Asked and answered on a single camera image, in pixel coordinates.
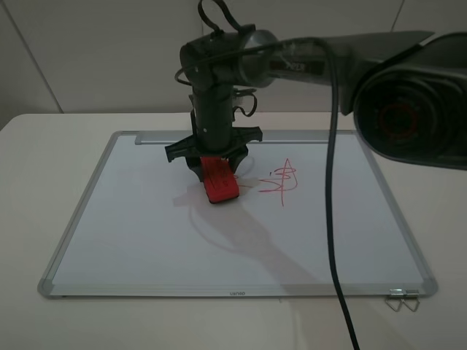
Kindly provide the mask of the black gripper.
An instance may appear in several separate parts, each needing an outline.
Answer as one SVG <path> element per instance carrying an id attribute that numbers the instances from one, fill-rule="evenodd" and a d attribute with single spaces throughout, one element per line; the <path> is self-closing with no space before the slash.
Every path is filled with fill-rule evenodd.
<path id="1" fill-rule="evenodd" d="M 188 168 L 204 181 L 202 157 L 221 157 L 228 161 L 233 174 L 248 156 L 247 144 L 262 141 L 259 127 L 235 127 L 235 112 L 251 117 L 257 108 L 255 89 L 238 90 L 217 85 L 202 91 L 194 88 L 190 99 L 192 134 L 166 147 L 168 161 L 185 158 Z"/>

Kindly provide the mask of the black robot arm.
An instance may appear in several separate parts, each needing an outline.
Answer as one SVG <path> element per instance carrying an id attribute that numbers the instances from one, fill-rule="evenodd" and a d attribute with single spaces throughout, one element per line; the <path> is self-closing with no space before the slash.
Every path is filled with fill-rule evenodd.
<path id="1" fill-rule="evenodd" d="M 181 73 L 192 89 L 193 133 L 166 148 L 194 172 L 203 157 L 236 170 L 263 134 L 234 127 L 236 97 L 277 79 L 327 85 L 333 113 L 352 115 L 366 145 L 384 158 L 466 168 L 466 34 L 430 31 L 278 40 L 242 26 L 183 45 Z"/>

